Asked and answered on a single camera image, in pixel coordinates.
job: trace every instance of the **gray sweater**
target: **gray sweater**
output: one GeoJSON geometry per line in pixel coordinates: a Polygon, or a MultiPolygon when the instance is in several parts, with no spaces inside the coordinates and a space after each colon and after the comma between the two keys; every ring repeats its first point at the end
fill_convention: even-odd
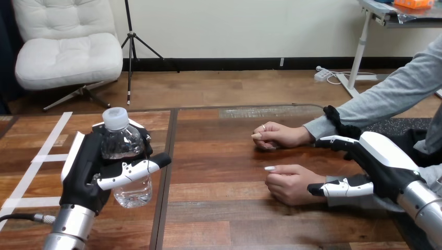
{"type": "MultiPolygon", "coordinates": [[[[385,81],[373,86],[356,98],[346,102],[337,110],[342,124],[360,128],[371,125],[404,112],[424,98],[442,88],[442,35],[428,48],[417,53],[413,60],[392,73],[385,81]]],[[[304,125],[316,138],[337,134],[335,127],[324,116],[304,125]]],[[[428,127],[425,140],[419,141],[415,149],[431,154],[442,148],[442,105],[428,127]]],[[[442,196],[442,164],[421,168],[421,175],[430,188],[442,196]]],[[[339,177],[327,177],[328,181],[339,177]]],[[[375,195],[355,198],[329,198],[329,206],[356,205],[362,208],[402,209],[386,199],[375,195]]]]}

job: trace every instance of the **dark curtain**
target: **dark curtain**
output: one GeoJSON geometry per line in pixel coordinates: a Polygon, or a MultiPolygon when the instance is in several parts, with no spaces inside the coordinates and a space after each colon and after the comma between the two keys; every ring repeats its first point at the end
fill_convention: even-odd
{"type": "Polygon", "coordinates": [[[18,52],[23,46],[11,0],[0,0],[0,114],[9,111],[6,103],[25,94],[14,74],[18,52]]]}

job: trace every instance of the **black mat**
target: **black mat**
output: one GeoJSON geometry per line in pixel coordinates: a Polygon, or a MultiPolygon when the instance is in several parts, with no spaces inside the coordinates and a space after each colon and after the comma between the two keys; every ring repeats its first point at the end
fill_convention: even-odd
{"type": "MultiPolygon", "coordinates": [[[[427,129],[430,121],[430,118],[391,118],[369,126],[363,131],[400,135],[409,129],[427,129]]],[[[410,216],[405,213],[390,214],[410,249],[433,250],[425,232],[416,226],[410,216]]]]}

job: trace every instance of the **chair cushion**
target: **chair cushion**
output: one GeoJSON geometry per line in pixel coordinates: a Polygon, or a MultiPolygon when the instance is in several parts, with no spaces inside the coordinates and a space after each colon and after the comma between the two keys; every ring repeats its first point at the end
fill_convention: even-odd
{"type": "Polygon", "coordinates": [[[25,42],[37,38],[115,34],[114,16],[108,0],[13,0],[13,4],[25,42]]]}
{"type": "Polygon", "coordinates": [[[16,77],[27,90],[116,80],[122,60],[120,44],[109,33],[62,40],[32,39],[18,55],[16,77]]]}

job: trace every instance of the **black scrunchie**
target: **black scrunchie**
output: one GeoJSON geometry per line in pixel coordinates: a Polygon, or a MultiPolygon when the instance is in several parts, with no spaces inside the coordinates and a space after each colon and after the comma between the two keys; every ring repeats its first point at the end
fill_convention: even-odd
{"type": "Polygon", "coordinates": [[[327,119],[335,126],[340,136],[359,140],[362,134],[361,129],[353,125],[343,125],[339,117],[339,112],[333,106],[328,105],[324,107],[323,111],[327,119]]]}

